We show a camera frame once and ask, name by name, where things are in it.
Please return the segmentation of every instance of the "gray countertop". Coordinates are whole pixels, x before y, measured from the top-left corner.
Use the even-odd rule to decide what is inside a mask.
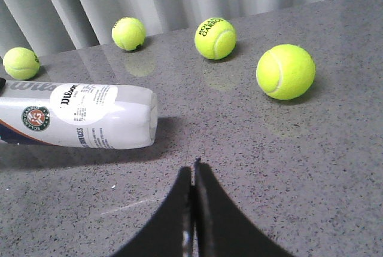
[[[0,147],[2,256],[107,256],[155,212],[181,166],[211,165],[232,200],[295,256],[383,256],[383,0],[331,0],[231,21],[238,44],[204,59],[195,29],[41,58],[34,81],[132,84],[159,99],[142,149]],[[277,44],[317,64],[302,97],[268,98]],[[10,78],[0,68],[0,77]]]

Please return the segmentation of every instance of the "tennis ball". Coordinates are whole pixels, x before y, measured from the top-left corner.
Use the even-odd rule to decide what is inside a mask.
[[[125,17],[118,20],[112,29],[112,39],[120,48],[133,51],[141,46],[146,37],[146,30],[140,20]]]
[[[314,82],[315,63],[310,54],[295,45],[283,44],[265,52],[258,62],[257,82],[270,97],[299,97]]]
[[[10,49],[2,61],[5,71],[14,79],[33,78],[40,69],[36,54],[23,47]]]
[[[235,42],[236,33],[233,25],[222,18],[203,21],[194,36],[198,52],[211,60],[225,58],[233,51]]]

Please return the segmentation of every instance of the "granite countertop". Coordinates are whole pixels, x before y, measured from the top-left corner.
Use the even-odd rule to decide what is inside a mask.
[[[195,29],[41,57],[35,81],[132,84],[159,99],[142,149],[0,147],[2,256],[107,256],[146,223],[181,166],[211,165],[232,200],[295,256],[383,255],[383,0],[330,0],[231,20],[224,60]],[[260,56],[307,49],[317,76],[302,97],[268,98]],[[10,78],[0,69],[0,77]]]

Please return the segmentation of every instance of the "fuzzy tennis ball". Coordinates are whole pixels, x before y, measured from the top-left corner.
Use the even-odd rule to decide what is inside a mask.
[[[36,54],[23,47],[10,49],[2,61],[5,71],[14,79],[33,78],[40,69]]]
[[[235,42],[236,33],[233,25],[222,18],[203,21],[194,36],[198,52],[211,60],[225,58],[233,51]]]
[[[146,30],[140,20],[125,17],[118,20],[112,29],[112,39],[120,48],[133,51],[141,46],[146,37]]]
[[[314,82],[315,63],[310,54],[295,45],[283,44],[265,52],[258,62],[257,82],[270,97],[299,97]]]

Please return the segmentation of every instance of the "roland garros logo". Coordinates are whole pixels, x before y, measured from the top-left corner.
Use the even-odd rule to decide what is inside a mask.
[[[24,126],[34,131],[45,130],[49,126],[50,114],[43,106],[28,106],[22,114]]]

